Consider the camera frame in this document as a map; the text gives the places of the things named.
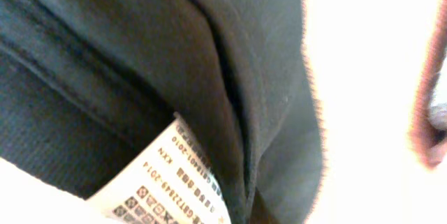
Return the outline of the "black t-shirt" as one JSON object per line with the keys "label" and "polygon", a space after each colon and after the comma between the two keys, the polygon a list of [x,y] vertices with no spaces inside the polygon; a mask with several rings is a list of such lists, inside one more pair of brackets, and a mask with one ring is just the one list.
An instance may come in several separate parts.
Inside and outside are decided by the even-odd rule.
{"label": "black t-shirt", "polygon": [[234,223],[302,223],[301,0],[1,0],[1,157],[88,198],[180,115]]}

